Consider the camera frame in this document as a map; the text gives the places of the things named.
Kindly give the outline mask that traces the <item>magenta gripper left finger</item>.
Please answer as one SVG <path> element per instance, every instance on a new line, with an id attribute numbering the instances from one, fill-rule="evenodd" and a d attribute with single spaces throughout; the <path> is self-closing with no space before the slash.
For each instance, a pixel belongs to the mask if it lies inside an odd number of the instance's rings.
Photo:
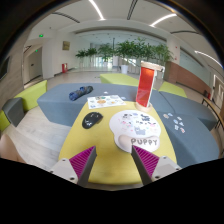
<path id="1" fill-rule="evenodd" d="M 70 159 L 62 158 L 50 169 L 50 173 L 85 187 L 96 157 L 96 147 L 92 146 Z"/>

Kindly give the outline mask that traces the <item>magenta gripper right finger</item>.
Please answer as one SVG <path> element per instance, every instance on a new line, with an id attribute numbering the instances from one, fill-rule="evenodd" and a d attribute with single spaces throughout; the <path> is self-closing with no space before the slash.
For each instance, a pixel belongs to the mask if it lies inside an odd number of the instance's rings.
<path id="1" fill-rule="evenodd" d="M 181 170 L 181 167 L 167 156 L 158 157 L 140 147 L 132 146 L 132 158 L 143 185 L 150 184 Z"/>

